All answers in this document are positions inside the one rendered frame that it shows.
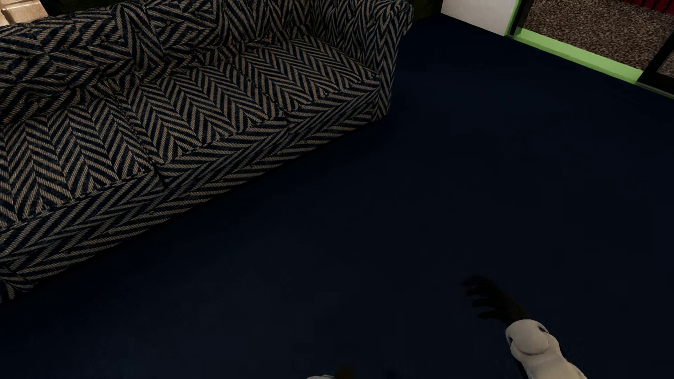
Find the green door frame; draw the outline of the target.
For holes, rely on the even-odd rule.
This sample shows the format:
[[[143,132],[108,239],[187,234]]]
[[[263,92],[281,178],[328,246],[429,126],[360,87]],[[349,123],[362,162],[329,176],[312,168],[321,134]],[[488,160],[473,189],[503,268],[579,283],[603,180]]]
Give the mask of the green door frame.
[[[674,99],[674,0],[516,0],[508,36]]]

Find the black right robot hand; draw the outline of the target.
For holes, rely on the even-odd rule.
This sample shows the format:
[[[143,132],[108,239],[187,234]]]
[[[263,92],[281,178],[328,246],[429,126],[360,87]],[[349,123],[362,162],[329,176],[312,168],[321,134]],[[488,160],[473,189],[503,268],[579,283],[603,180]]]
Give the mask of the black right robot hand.
[[[510,326],[512,323],[528,320],[529,314],[512,297],[510,297],[495,282],[486,277],[474,275],[461,282],[466,288],[466,295],[475,297],[473,307],[488,307],[488,310],[478,313],[484,320],[497,320]]]

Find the herringbone patterned fabric sofa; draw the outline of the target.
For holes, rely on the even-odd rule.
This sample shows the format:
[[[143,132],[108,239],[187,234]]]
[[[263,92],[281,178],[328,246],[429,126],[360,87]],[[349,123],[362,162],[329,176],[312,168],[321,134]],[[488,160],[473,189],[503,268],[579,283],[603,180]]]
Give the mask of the herringbone patterned fabric sofa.
[[[409,0],[130,0],[0,27],[0,303],[390,107]]]

